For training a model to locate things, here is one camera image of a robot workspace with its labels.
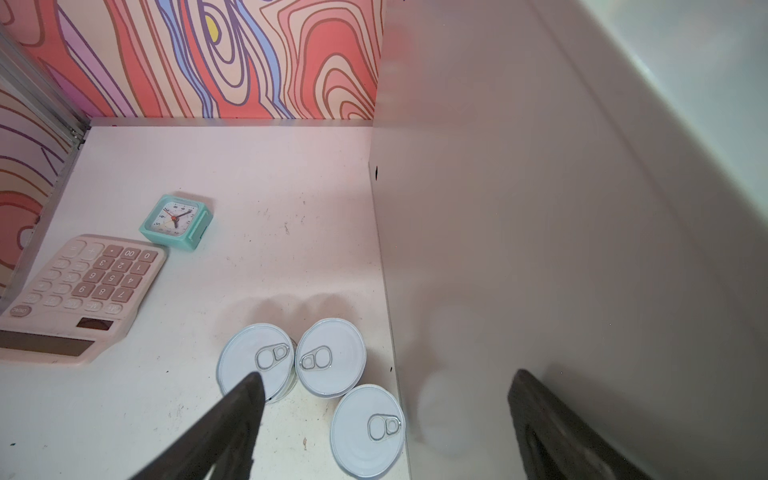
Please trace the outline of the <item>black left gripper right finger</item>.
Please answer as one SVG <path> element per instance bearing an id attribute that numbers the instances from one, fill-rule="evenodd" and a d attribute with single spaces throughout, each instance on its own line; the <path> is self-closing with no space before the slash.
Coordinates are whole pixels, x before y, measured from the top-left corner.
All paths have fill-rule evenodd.
<path id="1" fill-rule="evenodd" d="M 518 370 L 507 396 L 529 479 L 647 479 L 533 374 Z"/>

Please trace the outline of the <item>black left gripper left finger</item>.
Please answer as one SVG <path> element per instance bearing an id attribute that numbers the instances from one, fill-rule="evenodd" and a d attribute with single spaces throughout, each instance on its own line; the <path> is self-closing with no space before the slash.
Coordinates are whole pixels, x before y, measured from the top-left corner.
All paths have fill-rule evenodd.
<path id="1" fill-rule="evenodd" d="M 266 396 L 262 377 L 246 375 L 136 479 L 248 479 Z"/>

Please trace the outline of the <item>yellow labelled tin can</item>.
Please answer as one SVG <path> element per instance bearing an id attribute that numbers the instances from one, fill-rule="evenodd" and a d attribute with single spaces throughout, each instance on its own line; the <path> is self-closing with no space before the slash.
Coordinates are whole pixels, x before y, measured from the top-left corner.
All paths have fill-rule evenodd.
<path id="1" fill-rule="evenodd" d="M 220 354 L 216 379 L 221 393 L 227 395 L 247 375 L 258 373 L 266 403 L 282 400 L 298 380 L 295 349 L 294 340 L 278 326 L 249 325 L 234 335 Z"/>

